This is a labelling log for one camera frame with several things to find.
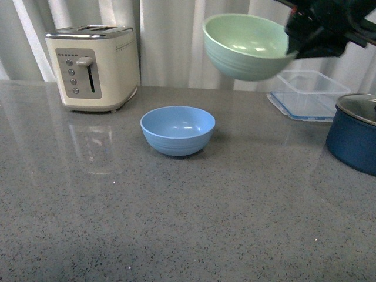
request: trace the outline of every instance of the white toaster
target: white toaster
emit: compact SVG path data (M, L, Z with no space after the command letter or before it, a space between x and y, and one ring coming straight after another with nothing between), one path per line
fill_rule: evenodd
M62 103L69 110L115 112L140 84L135 32L89 25L46 34Z

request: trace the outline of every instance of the white curtain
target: white curtain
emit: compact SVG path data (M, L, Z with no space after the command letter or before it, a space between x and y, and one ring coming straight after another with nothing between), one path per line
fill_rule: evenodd
M203 47L202 23L220 13L262 16L284 25L290 9L274 0L2 0L0 79L55 81L45 32L79 25L136 30L142 85L271 91L271 80L222 75ZM376 21L376 13L369 16ZM319 71L352 92L376 93L376 47L349 43L340 58L295 60L289 69Z

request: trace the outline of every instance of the glass lid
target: glass lid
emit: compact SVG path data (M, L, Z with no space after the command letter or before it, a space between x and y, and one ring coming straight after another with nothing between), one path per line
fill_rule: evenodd
M337 100L337 106L346 114L376 126L376 95L345 95Z

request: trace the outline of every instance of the blue pot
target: blue pot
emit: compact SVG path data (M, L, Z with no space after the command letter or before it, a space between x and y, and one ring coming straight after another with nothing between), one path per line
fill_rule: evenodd
M340 97L327 137L327 147L338 160L373 176L376 176L375 107L374 95Z

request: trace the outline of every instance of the toaster lever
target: toaster lever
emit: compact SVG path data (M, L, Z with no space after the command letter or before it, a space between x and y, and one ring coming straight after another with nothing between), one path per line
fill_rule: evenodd
M90 65L92 63L93 63L93 58L91 58L91 57L81 57L76 62L76 64L78 66L85 66L87 68L90 86L91 86L92 92L95 93L95 87L94 87L94 81L93 81L93 75L92 75L92 68L90 67Z
M92 63L93 63L93 58L91 57L81 57L76 62L78 66L90 66Z

